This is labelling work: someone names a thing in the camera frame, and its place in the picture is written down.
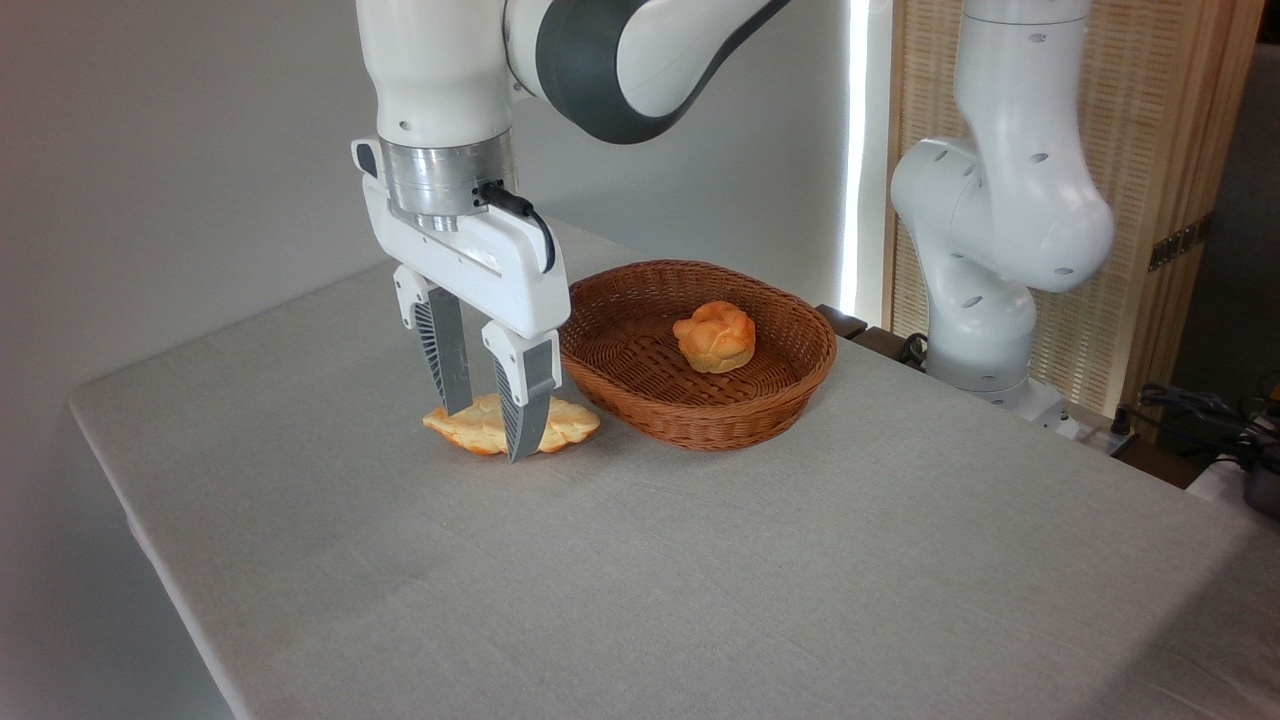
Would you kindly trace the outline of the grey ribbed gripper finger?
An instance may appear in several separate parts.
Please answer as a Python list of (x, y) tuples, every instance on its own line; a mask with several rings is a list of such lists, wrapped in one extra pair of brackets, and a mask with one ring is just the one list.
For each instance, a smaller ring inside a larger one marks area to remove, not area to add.
[(532, 340), (489, 322), (483, 341), (494, 357), (506, 447), (517, 462), (538, 451), (550, 413), (550, 397), (563, 383), (557, 331)]
[(445, 415), (474, 401), (460, 299), (406, 265), (393, 274), (399, 314), (415, 331)]

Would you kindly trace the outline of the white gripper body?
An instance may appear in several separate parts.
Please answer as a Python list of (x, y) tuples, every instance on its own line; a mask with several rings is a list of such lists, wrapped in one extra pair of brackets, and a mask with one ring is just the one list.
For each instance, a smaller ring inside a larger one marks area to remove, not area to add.
[(365, 174), (372, 231), (387, 254), (524, 338), (566, 323), (568, 283), (549, 228), (494, 205), (458, 217), (452, 231), (408, 222), (396, 215), (379, 142), (358, 138), (351, 152)]

